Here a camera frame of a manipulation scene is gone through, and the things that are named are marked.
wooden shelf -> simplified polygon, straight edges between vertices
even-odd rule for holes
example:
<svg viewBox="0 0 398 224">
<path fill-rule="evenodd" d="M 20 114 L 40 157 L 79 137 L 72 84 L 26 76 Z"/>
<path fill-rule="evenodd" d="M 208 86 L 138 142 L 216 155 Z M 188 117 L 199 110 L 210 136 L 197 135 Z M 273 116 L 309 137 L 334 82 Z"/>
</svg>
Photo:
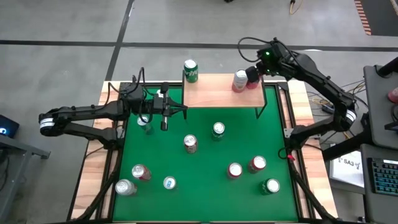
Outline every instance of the wooden shelf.
<svg viewBox="0 0 398 224">
<path fill-rule="evenodd" d="M 195 83 L 184 78 L 184 105 L 189 108 L 260 108 L 263 107 L 262 86 L 235 93 L 231 87 L 234 74 L 199 74 Z"/>
</svg>

gray desk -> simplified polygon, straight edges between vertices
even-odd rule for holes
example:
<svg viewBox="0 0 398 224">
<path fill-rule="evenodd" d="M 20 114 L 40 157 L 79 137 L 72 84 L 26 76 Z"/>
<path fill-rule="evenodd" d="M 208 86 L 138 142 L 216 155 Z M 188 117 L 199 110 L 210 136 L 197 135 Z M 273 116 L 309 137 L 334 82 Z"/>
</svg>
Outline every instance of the gray desk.
<svg viewBox="0 0 398 224">
<path fill-rule="evenodd" d="M 0 148 L 4 148 L 9 154 L 8 178 L 3 190 L 0 192 L 0 223 L 4 223 L 17 193 L 19 183 L 24 176 L 29 159 L 34 154 L 40 156 L 42 159 L 48 159 L 50 153 L 2 135 L 0 135 Z M 7 161 L 4 163 L 0 175 L 2 175 Z"/>
<path fill-rule="evenodd" d="M 390 78 L 382 78 L 377 75 L 373 66 L 365 66 L 363 69 L 373 143 L 381 147 L 398 149 L 398 134 L 384 129 L 384 125 L 393 122 L 391 107 L 394 104 L 388 100 L 387 94 L 398 87 L 398 73 L 393 73 Z"/>
<path fill-rule="evenodd" d="M 367 158 L 379 158 L 398 161 L 398 151 L 369 144 L 361 145 L 363 177 L 365 185 L 365 214 L 367 222 L 396 224 L 398 197 L 392 195 L 375 194 L 369 178 Z"/>
</svg>

green soda can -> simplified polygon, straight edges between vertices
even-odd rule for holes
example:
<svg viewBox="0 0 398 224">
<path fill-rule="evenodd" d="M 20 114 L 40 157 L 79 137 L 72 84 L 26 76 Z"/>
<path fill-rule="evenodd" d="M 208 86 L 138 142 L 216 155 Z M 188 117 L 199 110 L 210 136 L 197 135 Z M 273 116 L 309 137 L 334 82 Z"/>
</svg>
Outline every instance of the green soda can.
<svg viewBox="0 0 398 224">
<path fill-rule="evenodd" d="M 188 82 L 194 83 L 198 81 L 199 70 L 196 61 L 188 59 L 184 62 L 184 74 Z"/>
<path fill-rule="evenodd" d="M 221 122 L 217 122 L 213 125 L 213 131 L 211 132 L 211 138 L 214 141 L 220 141 L 224 136 L 225 125 Z"/>
<path fill-rule="evenodd" d="M 150 123 L 148 123 L 148 117 L 146 116 L 142 116 L 143 120 L 141 120 L 140 117 L 138 117 L 137 119 L 137 124 L 144 130 L 145 134 L 153 134 L 154 133 L 154 129 L 152 127 L 152 125 Z"/>
<path fill-rule="evenodd" d="M 260 192 L 263 195 L 270 195 L 279 191 L 279 181 L 276 179 L 268 179 L 260 183 Z"/>
</svg>

gray floor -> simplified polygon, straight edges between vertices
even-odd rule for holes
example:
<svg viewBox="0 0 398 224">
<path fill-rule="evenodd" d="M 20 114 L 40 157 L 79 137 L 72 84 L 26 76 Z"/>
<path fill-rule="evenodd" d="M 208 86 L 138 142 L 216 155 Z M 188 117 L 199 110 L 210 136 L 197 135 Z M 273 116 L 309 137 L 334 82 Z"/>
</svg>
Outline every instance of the gray floor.
<svg viewBox="0 0 398 224">
<path fill-rule="evenodd" d="M 0 0 L 0 40 L 115 42 L 127 2 Z M 289 16 L 288 7 L 288 0 L 235 0 L 230 4 L 222 0 L 135 0 L 123 41 L 235 44 L 251 35 L 277 36 L 289 45 L 398 47 L 397 37 L 364 33 L 353 0 L 306 0 L 294 16 Z M 37 116 L 62 105 L 97 103 L 113 50 L 0 45 L 0 114 L 21 124 L 18 140 L 52 152 L 47 161 L 32 160 L 11 222 L 66 219 L 87 141 L 71 136 L 45 138 L 39 133 Z M 244 53 L 252 58 L 256 55 L 254 50 Z M 397 56 L 396 52 L 305 53 L 338 85 L 362 79 L 365 65 L 384 64 Z M 113 80 L 130 80 L 141 66 L 146 68 L 147 80 L 179 80 L 187 58 L 194 58 L 202 73 L 231 73 L 251 65 L 236 50 L 122 48 Z M 364 93 L 358 96 L 366 100 Z M 366 109 L 360 105 L 358 111 L 361 114 Z M 355 124 L 353 132 L 360 130 Z M 342 141 L 343 136 L 331 140 Z M 339 217 L 354 220 L 363 215 L 360 195 L 333 190 L 333 196 Z"/>
</svg>

wooden platform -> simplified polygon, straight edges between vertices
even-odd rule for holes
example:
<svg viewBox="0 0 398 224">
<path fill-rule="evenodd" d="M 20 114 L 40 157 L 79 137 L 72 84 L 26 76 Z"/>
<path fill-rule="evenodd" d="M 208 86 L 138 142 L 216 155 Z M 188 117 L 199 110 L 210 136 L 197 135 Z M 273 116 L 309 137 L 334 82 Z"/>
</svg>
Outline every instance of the wooden platform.
<svg viewBox="0 0 398 224">
<path fill-rule="evenodd" d="M 189 108 L 260 108 L 264 106 L 262 86 L 241 93 L 232 90 L 234 74 L 199 74 L 195 83 L 184 79 L 184 105 Z"/>
<path fill-rule="evenodd" d="M 270 81 L 270 82 L 277 83 L 284 81 Z M 121 82 L 112 82 L 112 84 L 116 88 L 119 87 L 120 83 Z M 289 81 L 288 84 L 289 84 L 290 99 L 292 102 L 296 125 L 312 124 L 314 121 L 304 82 L 292 80 Z M 108 82 L 104 82 L 103 89 L 101 92 L 101 97 L 99 99 L 100 105 L 105 102 L 107 94 L 108 94 Z M 287 100 L 285 92 L 281 90 L 280 95 L 284 108 L 284 117 L 286 125 L 287 128 L 290 128 L 291 122 L 289 119 L 289 112 L 287 109 L 287 103 L 286 103 Z M 111 97 L 109 100 L 116 100 L 116 99 L 117 99 L 117 93 L 111 90 Z M 101 129 L 111 127 L 111 125 L 112 123 L 108 119 L 98 119 L 95 120 L 94 122 L 94 127 Z M 316 140 L 309 140 L 307 143 L 312 144 L 314 146 L 319 146 L 319 142 Z M 101 147 L 101 144 L 98 141 L 92 141 L 88 145 L 87 153 L 94 151 L 99 147 Z M 318 149 L 314 149 L 308 146 L 303 147 L 302 152 L 303 152 L 305 168 L 307 171 L 309 186 L 312 192 L 315 194 L 315 196 L 324 206 L 324 208 L 331 215 L 337 217 L 335 202 L 333 200 L 333 195 L 331 192 L 328 175 L 326 173 L 325 163 L 323 162 L 322 152 L 319 151 Z M 104 171 L 105 159 L 106 159 L 106 151 L 100 150 L 92 154 L 90 157 L 88 157 L 85 160 L 82 168 L 81 178 L 80 180 L 78 180 L 79 182 L 78 191 L 76 193 L 75 200 L 73 201 L 73 210 L 71 218 L 77 218 L 79 215 L 81 215 L 84 212 L 84 210 L 87 208 L 87 206 L 93 201 L 96 194 L 99 192 L 101 187 L 101 179 Z M 108 215 L 107 211 L 109 206 L 109 194 L 110 191 L 108 191 L 106 200 L 104 201 L 103 215 L 102 215 L 102 217 L 104 218 Z M 308 217 L 306 199 L 302 190 L 300 190 L 299 194 L 302 203 L 304 217 Z"/>
</svg>

